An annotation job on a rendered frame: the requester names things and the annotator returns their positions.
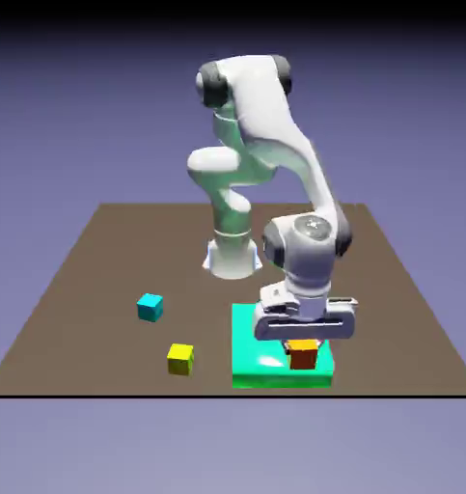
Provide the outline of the small yellow cube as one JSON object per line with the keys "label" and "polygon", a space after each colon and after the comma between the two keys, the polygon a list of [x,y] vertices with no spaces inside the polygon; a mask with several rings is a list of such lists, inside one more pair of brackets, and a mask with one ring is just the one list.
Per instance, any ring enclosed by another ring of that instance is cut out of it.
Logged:
{"label": "small yellow cube", "polygon": [[192,372],[194,346],[185,343],[172,343],[167,354],[168,373],[188,376]]}

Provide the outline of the large green box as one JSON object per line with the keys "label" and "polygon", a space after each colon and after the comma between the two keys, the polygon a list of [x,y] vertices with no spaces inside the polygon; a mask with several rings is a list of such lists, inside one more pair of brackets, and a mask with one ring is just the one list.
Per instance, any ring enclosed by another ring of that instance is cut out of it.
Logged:
{"label": "large green box", "polygon": [[254,304],[232,304],[233,387],[329,388],[335,369],[330,343],[319,348],[312,370],[291,370],[279,341],[258,341],[253,333]]}

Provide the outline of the small orange cube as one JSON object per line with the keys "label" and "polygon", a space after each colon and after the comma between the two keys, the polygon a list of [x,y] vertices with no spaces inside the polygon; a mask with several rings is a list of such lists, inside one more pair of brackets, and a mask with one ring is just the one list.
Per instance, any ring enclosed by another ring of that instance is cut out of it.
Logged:
{"label": "small orange cube", "polygon": [[319,343],[317,340],[288,340],[285,351],[291,370],[311,370],[316,366]]}

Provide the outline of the small cyan cube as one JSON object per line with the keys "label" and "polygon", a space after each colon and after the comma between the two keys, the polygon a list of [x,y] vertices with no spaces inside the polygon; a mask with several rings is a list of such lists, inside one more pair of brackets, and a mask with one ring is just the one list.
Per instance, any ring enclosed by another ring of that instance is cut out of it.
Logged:
{"label": "small cyan cube", "polygon": [[156,322],[163,314],[163,297],[158,294],[145,293],[137,301],[137,315],[148,322]]}

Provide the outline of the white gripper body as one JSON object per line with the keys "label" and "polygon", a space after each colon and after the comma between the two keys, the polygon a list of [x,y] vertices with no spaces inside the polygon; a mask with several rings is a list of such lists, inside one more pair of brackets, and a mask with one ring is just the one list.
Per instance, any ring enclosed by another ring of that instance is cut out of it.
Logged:
{"label": "white gripper body", "polygon": [[326,310],[319,318],[301,316],[287,308],[256,307],[253,312],[253,332],[259,341],[349,339],[354,330],[351,307]]}

